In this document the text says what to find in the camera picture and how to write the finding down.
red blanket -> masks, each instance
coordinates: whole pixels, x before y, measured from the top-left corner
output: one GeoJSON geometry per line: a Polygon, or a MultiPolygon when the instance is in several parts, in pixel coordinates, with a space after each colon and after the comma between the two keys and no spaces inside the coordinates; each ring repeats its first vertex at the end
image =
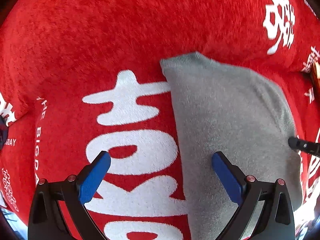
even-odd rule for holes
{"type": "MultiPolygon", "coordinates": [[[[64,180],[107,150],[110,171],[87,204],[101,230],[191,239],[159,60],[199,51],[257,71],[283,89],[300,138],[315,141],[320,101],[301,71],[319,57],[319,30],[305,0],[19,0],[0,29],[6,202],[27,224],[39,178],[64,180]]],[[[320,161],[301,156],[308,200],[320,161]]]]}

dark blue object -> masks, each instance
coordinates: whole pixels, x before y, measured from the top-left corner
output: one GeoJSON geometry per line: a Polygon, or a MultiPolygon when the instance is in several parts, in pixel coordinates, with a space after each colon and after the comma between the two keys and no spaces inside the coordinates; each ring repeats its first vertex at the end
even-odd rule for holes
{"type": "Polygon", "coordinates": [[[230,200],[240,206],[243,202],[244,187],[232,173],[231,163],[224,155],[222,156],[219,153],[220,152],[216,152],[212,156],[212,168],[219,177],[230,200]]]}
{"type": "Polygon", "coordinates": [[[82,205],[92,200],[100,183],[111,165],[111,157],[106,151],[102,151],[98,157],[92,162],[90,171],[87,171],[84,179],[81,181],[81,176],[78,176],[77,186],[79,190],[79,201],[82,205]]]}

red fabric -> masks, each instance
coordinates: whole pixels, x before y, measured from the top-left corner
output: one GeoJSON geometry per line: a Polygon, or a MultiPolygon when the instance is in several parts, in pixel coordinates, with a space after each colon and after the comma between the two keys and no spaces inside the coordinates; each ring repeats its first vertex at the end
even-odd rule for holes
{"type": "MultiPolygon", "coordinates": [[[[191,239],[170,93],[150,92],[136,99],[138,105],[158,109],[152,117],[129,113],[134,122],[115,117],[107,125],[99,124],[97,117],[114,111],[119,102],[132,104],[125,101],[132,93],[124,86],[125,93],[113,90],[113,98],[100,104],[85,103],[83,98],[114,89],[123,73],[161,90],[158,82],[165,78],[159,60],[199,51],[276,82],[287,97],[297,134],[315,141],[320,102],[305,96],[312,83],[300,71],[311,47],[320,48],[320,25],[304,0],[288,1],[282,24],[287,22],[293,30],[292,44],[283,46],[280,38],[276,52],[268,55],[280,37],[276,26],[276,37],[269,38],[263,24],[272,0],[19,0],[0,29],[0,92],[5,101],[1,105],[8,108],[10,103],[17,119],[9,123],[8,145],[0,157],[10,175],[11,202],[16,201],[16,209],[10,204],[12,210],[27,224],[35,176],[57,181],[77,174],[93,154],[86,153],[87,146],[102,136],[111,149],[94,149],[110,150],[114,163],[126,163],[144,146],[145,155],[140,157],[155,159],[139,169],[123,165],[106,175],[94,204],[87,207],[100,229],[110,236],[117,228],[129,228],[125,236],[130,240],[154,239],[158,234],[191,239]],[[159,147],[171,153],[163,167],[156,162],[159,147]],[[154,202],[148,203],[150,195],[154,202]]],[[[271,13],[271,22],[275,21],[271,13]]],[[[308,183],[310,157],[301,155],[306,195],[319,172],[315,170],[308,183]]],[[[1,183],[3,192],[7,183],[8,179],[1,183]]],[[[74,227],[71,231],[78,236],[74,227]]]]}

gray sleeve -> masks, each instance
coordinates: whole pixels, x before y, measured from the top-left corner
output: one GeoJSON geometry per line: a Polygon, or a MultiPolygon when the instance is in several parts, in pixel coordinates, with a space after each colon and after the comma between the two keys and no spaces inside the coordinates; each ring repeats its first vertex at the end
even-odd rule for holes
{"type": "Polygon", "coordinates": [[[215,239],[237,208],[211,168],[216,151],[258,180],[284,179],[293,209],[300,207],[300,157],[288,146],[295,126],[282,90],[249,69],[198,52],[160,64],[171,87],[192,239],[215,239]]]}

gray cloth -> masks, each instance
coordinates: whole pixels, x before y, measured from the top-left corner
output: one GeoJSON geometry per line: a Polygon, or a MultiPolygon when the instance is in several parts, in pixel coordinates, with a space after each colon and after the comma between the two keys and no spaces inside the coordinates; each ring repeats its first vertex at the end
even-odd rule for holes
{"type": "Polygon", "coordinates": [[[254,71],[198,52],[160,64],[171,87],[192,239],[215,239],[237,208],[211,167],[216,151],[260,181],[283,178],[293,209],[300,207],[300,157],[288,146],[295,126],[282,90],[254,71]]]}

